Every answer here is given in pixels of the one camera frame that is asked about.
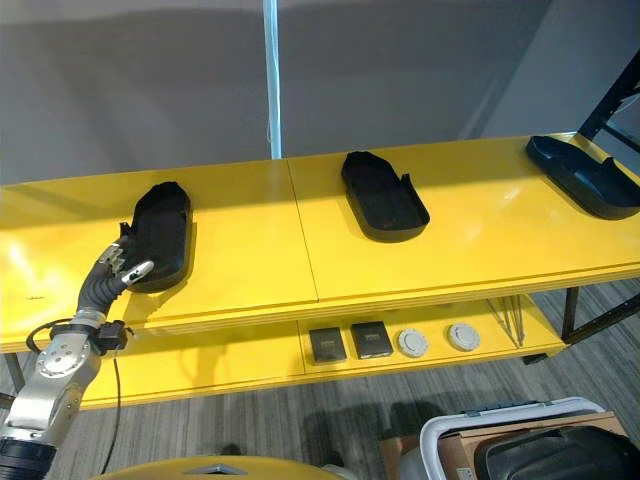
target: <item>silver metal joint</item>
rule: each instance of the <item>silver metal joint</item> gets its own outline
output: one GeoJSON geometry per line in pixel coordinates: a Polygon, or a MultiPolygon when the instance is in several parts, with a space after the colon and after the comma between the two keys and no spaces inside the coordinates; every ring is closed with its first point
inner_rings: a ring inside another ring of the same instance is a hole
{"type": "Polygon", "coordinates": [[[72,324],[77,325],[89,325],[93,328],[100,328],[104,322],[107,321],[107,317],[104,313],[94,310],[93,308],[81,308],[71,319],[72,324]]]}

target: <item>black plastic tray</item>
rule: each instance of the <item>black plastic tray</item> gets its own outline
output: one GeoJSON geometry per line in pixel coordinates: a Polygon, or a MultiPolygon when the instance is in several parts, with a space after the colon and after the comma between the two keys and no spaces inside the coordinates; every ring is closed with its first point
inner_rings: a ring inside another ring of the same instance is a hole
{"type": "Polygon", "coordinates": [[[380,242],[419,235],[430,217],[408,174],[398,178],[386,160],[351,152],[342,166],[347,198],[364,234],[380,242]]]}
{"type": "Polygon", "coordinates": [[[134,283],[134,292],[159,292],[180,282],[187,274],[191,242],[191,202],[176,182],[155,185],[136,203],[131,226],[120,224],[128,269],[152,260],[151,273],[134,283]]]}
{"type": "Polygon", "coordinates": [[[588,212],[620,220],[640,211],[640,187],[613,158],[599,163],[578,147],[551,137],[534,136],[529,157],[547,176],[588,212]]]}
{"type": "Polygon", "coordinates": [[[628,438],[566,426],[490,439],[474,453],[478,480],[634,480],[640,452],[628,438]]]}

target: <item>cable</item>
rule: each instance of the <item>cable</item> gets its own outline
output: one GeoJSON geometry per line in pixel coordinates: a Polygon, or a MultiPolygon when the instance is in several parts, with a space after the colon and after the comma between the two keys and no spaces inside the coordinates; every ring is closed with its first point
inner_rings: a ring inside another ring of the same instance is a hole
{"type": "Polygon", "coordinates": [[[120,428],[120,410],[122,403],[122,394],[120,387],[120,371],[118,370],[118,360],[116,357],[113,357],[113,368],[116,371],[116,385],[118,388],[118,404],[116,406],[116,421],[113,426],[113,436],[111,437],[111,445],[109,446],[109,453],[107,453],[107,458],[104,461],[104,466],[102,467],[102,471],[100,475],[103,475],[107,471],[107,467],[109,466],[109,462],[111,461],[111,454],[113,454],[113,448],[116,446],[116,439],[118,438],[118,428],[120,428]]]}
{"type": "Polygon", "coordinates": [[[29,348],[29,350],[31,350],[36,355],[40,355],[42,350],[38,348],[38,346],[36,345],[36,341],[34,340],[33,337],[35,337],[36,334],[42,330],[51,328],[54,325],[57,325],[58,323],[69,322],[70,320],[71,320],[70,318],[61,318],[60,320],[54,320],[53,322],[45,323],[43,325],[40,325],[39,327],[36,327],[35,330],[33,330],[33,332],[31,332],[27,336],[27,339],[25,340],[25,343],[27,344],[27,347],[29,348]]]}

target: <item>yellow shelf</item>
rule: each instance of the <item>yellow shelf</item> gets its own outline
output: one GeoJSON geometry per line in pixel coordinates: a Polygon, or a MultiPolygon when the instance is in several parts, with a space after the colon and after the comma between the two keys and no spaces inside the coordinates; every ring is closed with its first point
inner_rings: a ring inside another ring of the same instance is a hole
{"type": "MultiPolygon", "coordinates": [[[[211,393],[316,382],[352,376],[401,370],[457,365],[500,358],[554,354],[565,345],[542,312],[525,296],[521,297],[524,346],[517,348],[509,339],[499,318],[486,301],[420,307],[385,312],[367,317],[336,317],[301,322],[283,322],[246,328],[226,328],[205,334],[145,337],[131,341],[119,354],[123,404],[175,400],[211,393]],[[413,359],[395,351],[391,356],[359,360],[349,328],[352,323],[383,320],[397,350],[397,336],[404,328],[415,328],[426,335],[427,354],[413,359]],[[456,322],[473,326],[481,345],[473,352],[462,352],[446,338],[456,322]],[[308,331],[313,328],[341,328],[348,360],[315,365],[308,331]]],[[[495,308],[500,318],[500,303],[495,308]]],[[[111,362],[103,362],[98,378],[84,397],[84,408],[115,404],[115,377],[111,362]]]]}
{"type": "Polygon", "coordinates": [[[640,274],[640,215],[584,212],[527,157],[527,141],[372,150],[411,174],[431,214],[419,236],[395,244],[362,233],[344,193],[343,153],[289,159],[320,301],[486,298],[640,274]]]}
{"type": "MultiPolygon", "coordinates": [[[[2,344],[23,349],[36,326],[69,317],[118,224],[154,184],[177,181],[193,209],[188,278],[160,294],[125,293],[110,318],[144,329],[190,316],[316,302],[286,162],[261,161],[34,182],[2,188],[2,344]]],[[[164,331],[164,324],[154,333],[164,331]]]]}
{"type": "Polygon", "coordinates": [[[24,350],[33,328],[74,312],[118,222],[165,180],[192,199],[189,277],[160,294],[126,293],[110,312],[154,341],[640,275],[640,215],[583,212],[527,159],[527,141],[374,150],[411,174],[431,213],[420,236],[398,244],[360,231],[340,177],[345,154],[2,187],[0,349],[24,350]]]}

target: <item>white round disc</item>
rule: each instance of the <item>white round disc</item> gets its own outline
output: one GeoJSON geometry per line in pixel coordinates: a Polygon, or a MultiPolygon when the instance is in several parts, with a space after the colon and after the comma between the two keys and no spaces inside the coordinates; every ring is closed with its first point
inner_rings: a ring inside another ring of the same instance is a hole
{"type": "Polygon", "coordinates": [[[429,348],[426,337],[413,328],[407,328],[400,332],[398,343],[404,353],[414,358],[423,356],[429,348]]]}
{"type": "Polygon", "coordinates": [[[456,323],[449,327],[449,340],[461,350],[470,352],[480,345],[480,335],[471,325],[456,323]]]}

